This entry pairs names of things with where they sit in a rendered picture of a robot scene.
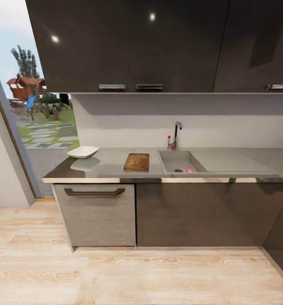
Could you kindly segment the cutting board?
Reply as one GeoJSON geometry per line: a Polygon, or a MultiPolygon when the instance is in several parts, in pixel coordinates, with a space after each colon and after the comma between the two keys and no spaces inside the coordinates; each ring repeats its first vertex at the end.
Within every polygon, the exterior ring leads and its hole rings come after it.
{"type": "Polygon", "coordinates": [[[150,155],[146,153],[130,153],[125,165],[125,170],[141,170],[148,171],[150,163],[150,155]]]}

